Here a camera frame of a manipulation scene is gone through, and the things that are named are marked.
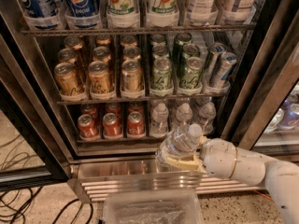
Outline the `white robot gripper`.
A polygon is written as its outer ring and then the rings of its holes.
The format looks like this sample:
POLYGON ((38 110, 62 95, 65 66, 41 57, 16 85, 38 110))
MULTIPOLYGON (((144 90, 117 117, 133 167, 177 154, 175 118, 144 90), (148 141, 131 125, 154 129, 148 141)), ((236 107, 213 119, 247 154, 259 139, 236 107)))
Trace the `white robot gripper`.
POLYGON ((200 136, 200 159, 187 156, 182 159, 168 157, 165 162, 180 170, 204 173, 221 179, 230 179, 249 186, 261 186, 266 175, 266 157, 263 154, 235 147, 222 139, 200 136))

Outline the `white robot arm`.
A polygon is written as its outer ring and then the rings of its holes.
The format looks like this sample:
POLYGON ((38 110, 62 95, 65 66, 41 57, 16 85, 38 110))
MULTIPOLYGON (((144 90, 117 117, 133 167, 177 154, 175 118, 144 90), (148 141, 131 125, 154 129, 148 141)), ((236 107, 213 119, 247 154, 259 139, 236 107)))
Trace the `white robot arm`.
POLYGON ((236 147, 220 138, 186 145, 172 138, 161 144, 170 166, 266 189, 285 224, 299 224, 299 166, 236 147))

